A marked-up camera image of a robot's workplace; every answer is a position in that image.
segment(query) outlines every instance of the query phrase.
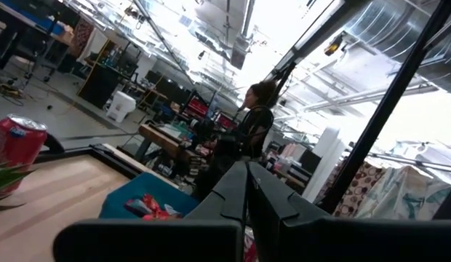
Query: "white fabric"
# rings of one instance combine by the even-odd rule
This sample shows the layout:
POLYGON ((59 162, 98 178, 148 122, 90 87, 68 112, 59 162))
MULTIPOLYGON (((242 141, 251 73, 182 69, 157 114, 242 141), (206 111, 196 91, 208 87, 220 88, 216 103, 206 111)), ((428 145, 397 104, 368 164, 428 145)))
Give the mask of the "white fabric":
POLYGON ((451 190, 410 166, 388 168, 359 206, 355 218, 431 220, 451 190))

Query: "ceiling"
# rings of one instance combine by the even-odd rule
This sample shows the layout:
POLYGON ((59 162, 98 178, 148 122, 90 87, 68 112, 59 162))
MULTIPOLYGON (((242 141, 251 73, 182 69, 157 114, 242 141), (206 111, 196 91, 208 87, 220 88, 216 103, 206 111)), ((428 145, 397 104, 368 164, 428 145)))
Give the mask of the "ceiling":
MULTIPOLYGON (((145 2, 150 3, 148 11, 182 61, 185 74, 197 84, 220 90, 222 99, 229 103, 240 104, 247 87, 264 79, 292 47, 302 46, 334 14, 339 1, 318 0, 312 5, 297 0, 278 5, 256 1, 251 14, 246 0, 145 2), (185 23, 186 17, 191 23, 185 23), (245 23, 247 33, 243 31, 245 23), (199 39, 198 33, 207 40, 199 39), (247 40, 245 48, 240 46, 243 39, 247 40), (246 57, 240 69, 231 62, 237 50, 246 57)), ((274 109, 279 129, 320 134, 330 123, 350 123, 353 128, 347 130, 356 140, 437 5, 434 0, 366 2, 346 23, 336 25, 335 33, 293 71, 283 88, 285 106, 274 109), (346 32, 345 48, 326 56, 324 48, 342 31, 346 32)), ((153 51, 179 70, 150 26, 137 32, 133 34, 138 38, 150 35, 143 43, 152 43, 153 51)), ((419 99, 419 94, 442 94, 443 90, 451 94, 451 35, 433 49, 428 59, 432 63, 418 71, 406 96, 419 99)))

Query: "wooden table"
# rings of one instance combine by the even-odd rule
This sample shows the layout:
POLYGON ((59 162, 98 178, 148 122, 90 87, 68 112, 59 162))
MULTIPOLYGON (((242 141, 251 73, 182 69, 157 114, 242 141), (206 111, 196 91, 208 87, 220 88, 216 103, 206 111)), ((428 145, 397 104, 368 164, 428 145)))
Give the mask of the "wooden table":
MULTIPOLYGON (((125 162, 173 182, 104 145, 125 162)), ((97 218, 106 196, 129 181, 92 156, 36 164, 19 189, 0 205, 22 207, 0 212, 0 262, 51 262, 52 243, 59 231, 77 221, 97 218)))
POLYGON ((172 158, 179 159, 181 161, 189 162, 190 157, 197 156, 194 152, 184 150, 179 147, 179 141, 172 139, 163 132, 160 132, 158 128, 151 124, 142 124, 138 127, 138 132, 143 136, 143 142, 138 148, 135 154, 135 160, 141 161, 145 156, 146 151, 150 147, 151 143, 155 143, 163 150, 165 150, 172 158))

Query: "red soda can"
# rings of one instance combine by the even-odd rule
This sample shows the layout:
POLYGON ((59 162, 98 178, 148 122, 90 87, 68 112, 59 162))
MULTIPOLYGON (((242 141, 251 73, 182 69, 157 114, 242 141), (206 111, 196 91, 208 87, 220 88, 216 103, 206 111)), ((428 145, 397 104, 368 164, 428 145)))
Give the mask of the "red soda can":
MULTIPOLYGON (((8 115, 0 121, 0 164, 7 163, 8 167, 22 165, 22 171, 27 171, 38 156, 46 138, 45 124, 23 116, 8 115)), ((1 190, 0 194, 14 191, 20 182, 1 190)))
POLYGON ((257 260, 258 252, 256 251, 253 230, 249 227, 246 227, 244 240, 244 262, 256 262, 257 260))

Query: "concrete floor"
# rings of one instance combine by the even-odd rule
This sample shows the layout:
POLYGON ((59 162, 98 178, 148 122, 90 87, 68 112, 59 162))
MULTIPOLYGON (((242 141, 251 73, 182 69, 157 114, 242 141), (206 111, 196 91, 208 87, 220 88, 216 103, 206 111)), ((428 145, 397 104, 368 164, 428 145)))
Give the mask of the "concrete floor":
MULTIPOLYGON (((5 72, 13 74, 19 79, 23 79, 25 64, 12 58, 5 68, 5 72)), ((34 76, 42 79, 47 74, 47 70, 39 68, 34 76)), ((56 72, 51 80, 45 84, 38 79, 32 79, 25 87, 24 93, 26 98, 19 100, 18 103, 11 103, 0 95, 0 120, 7 114, 19 114, 27 116, 31 119, 43 122, 48 126, 49 133, 56 138, 62 139, 62 144, 66 148, 75 148, 88 146, 92 143, 109 143, 113 146, 123 145, 129 140, 131 135, 127 133, 137 132, 138 122, 143 117, 143 112, 136 110, 132 112, 122 123, 116 123, 112 119, 105 116, 105 112, 94 107, 85 100, 77 97, 79 86, 73 85, 74 82, 82 80, 74 76, 65 75, 56 72), (67 103, 59 99, 53 92, 59 92, 70 98, 72 103, 67 103), (115 125, 117 129, 108 129, 104 125, 96 122, 92 117, 86 115, 82 111, 77 110, 72 104, 79 103, 81 106, 89 109, 98 116, 108 120, 115 125), (47 106, 52 106, 51 110, 47 110, 47 106), (69 140, 68 138, 77 136, 98 136, 98 135, 121 135, 116 137, 91 138, 83 140, 69 140)), ((131 139, 130 143, 140 144, 142 138, 136 135, 131 139)))

